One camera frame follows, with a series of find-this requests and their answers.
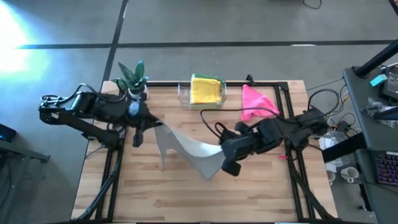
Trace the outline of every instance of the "white mug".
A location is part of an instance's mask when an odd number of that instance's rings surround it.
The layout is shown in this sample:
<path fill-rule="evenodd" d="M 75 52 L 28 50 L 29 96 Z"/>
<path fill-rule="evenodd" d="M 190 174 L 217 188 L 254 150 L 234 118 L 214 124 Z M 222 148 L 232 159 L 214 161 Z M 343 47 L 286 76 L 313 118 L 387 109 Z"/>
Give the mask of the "white mug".
<path fill-rule="evenodd" d="M 352 184 L 354 179 L 359 177 L 359 172 L 354 167 L 347 167 L 340 171 L 340 175 L 343 179 L 347 180 L 348 183 Z"/>
<path fill-rule="evenodd" d="M 333 181 L 336 179 L 336 174 L 334 172 L 328 172 L 328 180 L 329 180 L 329 185 L 333 185 Z"/>

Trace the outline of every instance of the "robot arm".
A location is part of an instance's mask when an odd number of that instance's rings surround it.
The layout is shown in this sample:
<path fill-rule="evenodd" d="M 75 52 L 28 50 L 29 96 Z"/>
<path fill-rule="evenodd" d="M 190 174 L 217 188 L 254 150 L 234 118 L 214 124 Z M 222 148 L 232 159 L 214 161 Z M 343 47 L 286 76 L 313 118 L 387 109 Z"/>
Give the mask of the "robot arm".
<path fill-rule="evenodd" d="M 308 144 L 308 137 L 325 134 L 328 128 L 323 113 L 316 108 L 294 118 L 262 119 L 252 126 L 238 122 L 235 131 L 240 134 L 227 129 L 221 133 L 220 144 L 226 158 L 222 170 L 237 176 L 241 165 L 236 161 L 245 159 L 250 154 L 270 151 L 283 140 L 291 149 L 303 149 Z"/>
<path fill-rule="evenodd" d="M 112 129 L 103 130 L 82 119 L 135 128 L 134 147 L 142 144 L 145 130 L 158 125 L 156 121 L 159 119 L 149 113 L 142 99 L 129 99 L 127 93 L 124 96 L 98 93 L 91 87 L 91 92 L 77 92 L 83 85 L 85 84 L 81 84 L 68 98 L 43 96 L 39 106 L 40 119 L 47 124 L 70 126 L 83 132 L 82 135 L 86 138 L 95 137 L 107 147 L 120 146 L 119 133 Z"/>

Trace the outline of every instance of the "wooden table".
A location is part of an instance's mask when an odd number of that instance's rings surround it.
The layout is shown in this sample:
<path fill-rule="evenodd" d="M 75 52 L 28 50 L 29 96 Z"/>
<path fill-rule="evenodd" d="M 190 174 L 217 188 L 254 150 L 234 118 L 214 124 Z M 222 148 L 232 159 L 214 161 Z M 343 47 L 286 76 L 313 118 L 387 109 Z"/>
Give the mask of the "wooden table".
<path fill-rule="evenodd" d="M 304 82 L 287 82 L 294 113 L 300 114 L 307 107 Z M 273 87 L 254 89 L 276 102 Z M 217 144 L 217 138 L 201 122 L 199 111 L 180 107 L 177 87 L 151 87 L 149 91 L 147 104 L 152 114 L 192 138 Z M 223 108 L 241 108 L 241 87 L 228 87 L 227 91 L 228 98 Z M 104 82 L 102 92 L 118 93 L 116 85 L 111 82 Z M 219 121 L 233 129 L 239 121 L 239 112 L 208 112 L 204 115 L 210 126 Z M 106 126 L 99 122 L 95 125 Z M 161 172 L 154 130 L 145 131 L 144 143 L 139 148 L 132 147 L 133 134 L 131 129 L 124 146 L 115 222 L 297 221 L 287 161 L 279 158 L 285 154 L 283 145 L 239 162 L 242 170 L 238 177 L 221 170 L 210 181 L 205 181 L 199 171 L 173 150 L 168 151 L 165 171 Z M 87 153 L 98 146 L 98 142 L 90 142 Z M 72 218 L 81 215 L 98 193 L 105 157 L 106 150 L 100 150 L 85 161 Z M 321 152 L 309 147 L 304 150 L 303 157 L 311 190 L 328 212 L 337 217 Z M 306 213 L 302 192 L 300 198 Z M 106 197 L 105 211 L 108 210 L 107 200 L 109 196 Z"/>

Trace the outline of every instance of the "black cord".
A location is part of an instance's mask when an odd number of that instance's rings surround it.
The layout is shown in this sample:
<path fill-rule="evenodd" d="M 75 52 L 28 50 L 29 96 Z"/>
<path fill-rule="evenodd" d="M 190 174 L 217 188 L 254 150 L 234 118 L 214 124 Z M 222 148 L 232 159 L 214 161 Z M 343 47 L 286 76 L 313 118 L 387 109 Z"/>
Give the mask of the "black cord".
<path fill-rule="evenodd" d="M 281 120 L 283 120 L 283 121 L 286 121 L 286 119 L 280 117 L 279 114 L 273 112 L 273 111 L 270 110 L 270 109 L 262 108 L 262 107 L 241 108 L 241 109 L 203 109 L 203 110 L 200 111 L 200 118 L 201 118 L 201 121 L 203 122 L 203 124 L 205 124 L 205 126 L 206 126 L 216 137 L 218 137 L 219 139 L 221 139 L 221 133 L 220 133 L 220 135 L 218 135 L 218 134 L 209 126 L 209 124 L 205 121 L 205 118 L 203 117 L 203 112 L 205 112 L 205 111 L 244 111 L 244 110 L 265 110 L 265 111 L 268 111 L 268 112 L 272 113 L 272 114 L 275 115 L 277 118 L 279 118 L 279 119 L 281 119 Z"/>
<path fill-rule="evenodd" d="M 124 80 L 121 79 L 121 78 L 117 78 L 117 79 L 116 79 L 116 85 L 117 85 L 118 88 L 119 88 L 119 94 L 120 94 L 120 92 L 121 92 L 121 93 L 124 93 L 124 92 L 125 92 L 125 94 L 124 94 L 120 99 L 118 99 L 118 100 L 116 100 L 116 101 L 109 101 L 109 100 L 107 100 L 106 102 L 108 102 L 108 103 L 119 103 L 119 102 L 123 101 L 124 99 L 126 99 L 126 97 L 127 97 L 127 95 L 128 95 L 128 91 L 127 91 L 127 90 L 126 90 L 126 91 L 123 91 L 123 89 L 122 89 L 122 88 L 120 87 L 120 85 L 119 85 L 119 82 L 123 82 L 126 86 L 127 86 L 127 83 L 126 83 L 126 81 L 124 81 Z M 86 84 L 86 83 L 81 83 L 81 84 L 78 85 L 78 87 L 77 87 L 77 89 L 75 90 L 75 92 L 74 92 L 72 95 L 70 95 L 69 97 L 63 98 L 63 97 L 61 97 L 61 96 L 56 96 L 56 95 L 44 95 L 44 96 L 41 97 L 41 100 L 42 100 L 42 102 L 44 102 L 44 103 L 66 103 L 66 102 L 70 101 L 71 99 L 73 99 L 73 98 L 76 96 L 76 94 L 79 94 L 78 91 L 79 91 L 80 88 L 83 87 L 83 86 L 89 88 L 89 89 L 91 90 L 91 92 L 94 93 L 97 97 L 100 97 L 100 96 L 101 96 L 101 94 L 100 94 L 99 92 L 97 92 L 97 91 L 96 91 L 93 87 L 91 87 L 90 85 L 88 85 L 88 84 Z"/>
<path fill-rule="evenodd" d="M 308 5 L 307 3 L 305 3 L 305 0 L 303 0 L 303 5 L 309 7 L 310 9 L 320 9 L 322 6 L 322 0 L 319 0 L 319 6 L 317 6 L 317 7 Z"/>
<path fill-rule="evenodd" d="M 308 145 L 311 146 L 311 147 L 313 147 L 313 148 L 315 148 L 315 149 L 318 149 L 318 150 L 321 150 L 321 151 L 322 151 L 322 149 L 319 148 L 318 146 L 314 146 L 313 144 L 308 144 Z"/>
<path fill-rule="evenodd" d="M 326 172 L 334 173 L 334 174 L 339 174 L 339 173 L 337 173 L 337 172 L 333 172 L 333 171 L 330 171 L 330 170 L 326 170 Z M 393 193 L 393 194 L 398 195 L 398 192 L 395 192 L 395 191 L 393 191 L 393 190 L 391 190 L 391 189 L 388 189 L 387 187 L 383 187 L 381 184 L 374 184 L 374 183 L 371 183 L 371 182 L 369 182 L 369 181 L 360 179 L 360 178 L 358 178 L 358 177 L 352 177 L 352 176 L 346 175 L 346 174 L 340 174 L 340 175 L 344 175 L 344 176 L 347 176 L 347 177 L 354 178 L 354 179 L 356 179 L 356 180 L 360 180 L 360 181 L 365 182 L 365 183 L 367 183 L 367 184 L 370 184 L 370 185 L 379 187 L 379 188 L 384 189 L 384 190 L 386 190 L 386 191 L 388 191 L 388 192 L 390 192 L 390 193 Z"/>
<path fill-rule="evenodd" d="M 354 125 L 355 124 L 355 122 L 356 122 L 356 118 L 355 118 L 355 115 L 353 114 L 353 113 L 345 113 L 341 118 L 340 118 L 340 120 L 337 122 L 337 126 L 340 124 L 340 122 L 343 120 L 343 118 L 345 117 L 345 116 L 347 116 L 347 115 L 351 115 L 353 118 L 354 118 L 354 121 L 351 123 L 351 124 L 349 124 L 350 126 L 352 126 L 352 125 Z"/>
<path fill-rule="evenodd" d="M 330 82 L 330 83 L 326 83 L 326 84 L 318 85 L 318 86 L 315 86 L 315 87 L 312 87 L 312 88 L 306 89 L 306 91 L 310 91 L 310 90 L 313 90 L 313 89 L 315 89 L 315 88 L 323 87 L 323 86 L 325 86 L 325 85 L 329 85 L 329 84 L 332 84 L 332 83 L 335 83 L 335 82 L 338 82 L 338 81 L 342 81 L 343 79 L 344 79 L 344 78 L 340 78 L 340 79 L 337 79 L 337 80 L 335 80 L 335 81 L 332 81 L 332 82 Z"/>
<path fill-rule="evenodd" d="M 338 99 L 339 99 L 339 95 L 338 95 L 338 93 L 337 93 L 335 90 L 332 90 L 332 89 L 322 89 L 322 90 L 318 90 L 318 91 L 312 93 L 311 96 L 310 96 L 310 98 L 308 99 L 308 105 L 307 105 L 307 109 L 308 109 L 308 110 L 310 109 L 310 106 L 312 106 L 312 105 L 311 105 L 311 100 L 312 100 L 312 98 L 313 98 L 316 94 L 321 93 L 321 92 L 324 92 L 324 91 L 328 91 L 328 92 L 330 92 L 330 93 L 333 93 L 333 94 L 335 94 L 336 97 L 337 97 L 336 105 L 335 105 L 330 111 L 328 111 L 327 113 L 324 113 L 324 115 L 329 115 L 329 114 L 331 114 L 334 110 L 336 110 L 336 108 L 338 107 L 338 103 L 339 103 L 339 100 L 338 100 Z"/>
<path fill-rule="evenodd" d="M 344 110 L 344 102 L 345 102 L 345 101 L 343 101 L 342 94 L 343 94 L 343 89 L 344 89 L 344 87 L 346 87 L 346 86 L 347 86 L 347 85 L 343 85 L 343 87 L 341 87 L 341 89 L 340 89 L 340 103 L 341 103 L 340 108 L 338 108 L 337 112 L 336 112 L 335 114 L 332 114 L 331 116 L 336 115 L 336 114 L 339 114 L 339 113 L 341 113 L 341 112 Z"/>
<path fill-rule="evenodd" d="M 7 180 L 8 180 L 8 182 L 9 182 L 9 183 L 8 183 L 8 190 L 7 190 L 6 195 L 5 195 L 4 198 L 3 198 L 2 202 L 0 203 L 0 210 L 1 210 L 2 206 L 4 205 L 4 203 L 6 202 L 6 199 L 8 198 L 8 195 L 10 194 L 11 184 L 12 184 L 12 179 L 11 179 L 11 166 L 10 166 L 10 163 L 9 163 L 8 161 L 7 161 L 7 166 L 8 166 L 8 178 L 7 178 Z M 6 180 L 6 181 L 4 182 L 4 184 L 1 186 L 0 190 L 5 186 L 7 180 Z"/>
<path fill-rule="evenodd" d="M 214 124 L 214 129 L 216 129 L 216 131 L 218 132 L 218 134 L 220 134 L 220 136 L 221 136 L 223 133 L 217 128 L 217 125 L 218 125 L 218 126 L 221 126 L 221 127 L 223 128 L 223 130 L 225 130 L 225 129 L 227 129 L 227 128 L 226 128 L 225 125 L 223 125 L 223 124 L 220 123 L 220 122 L 216 122 L 216 123 Z"/>
<path fill-rule="evenodd" d="M 99 148 L 97 148 L 94 151 L 90 152 L 89 154 L 86 155 L 85 159 L 87 159 L 87 157 L 90 156 L 92 153 L 94 153 L 94 152 L 96 152 L 96 151 L 98 151 L 100 149 L 103 149 L 103 148 L 105 148 L 105 146 L 100 146 Z"/>

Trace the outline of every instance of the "gray floor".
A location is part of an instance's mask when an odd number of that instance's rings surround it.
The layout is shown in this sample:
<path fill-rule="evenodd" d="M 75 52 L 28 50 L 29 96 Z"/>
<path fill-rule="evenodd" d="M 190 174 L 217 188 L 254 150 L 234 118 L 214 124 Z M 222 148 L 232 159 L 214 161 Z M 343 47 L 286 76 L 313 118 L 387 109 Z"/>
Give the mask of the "gray floor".
<path fill-rule="evenodd" d="M 0 47 L 19 44 L 110 44 L 122 0 L 0 1 L 0 18 L 10 21 Z M 324 1 L 319 10 L 293 0 L 130 0 L 120 43 L 208 41 L 389 40 L 398 35 L 398 17 L 387 0 Z M 341 69 L 361 65 L 385 45 L 316 47 L 202 47 L 117 49 L 116 66 L 143 58 L 152 80 L 186 79 L 193 72 L 243 79 L 304 80 L 311 88 L 342 77 Z M 50 223 L 70 218 L 87 141 L 66 126 L 39 120 L 39 97 L 67 96 L 79 83 L 99 89 L 109 49 L 0 51 L 0 123 L 19 132 L 16 143 L 51 154 L 48 164 L 33 162 L 18 189 L 11 223 Z M 398 61 L 394 57 L 389 62 Z M 329 85 L 339 91 L 343 81 Z M 328 96 L 313 104 L 327 110 Z M 353 112 L 348 102 L 345 112 Z M 339 217 L 375 222 L 362 204 L 359 188 L 332 186 Z"/>

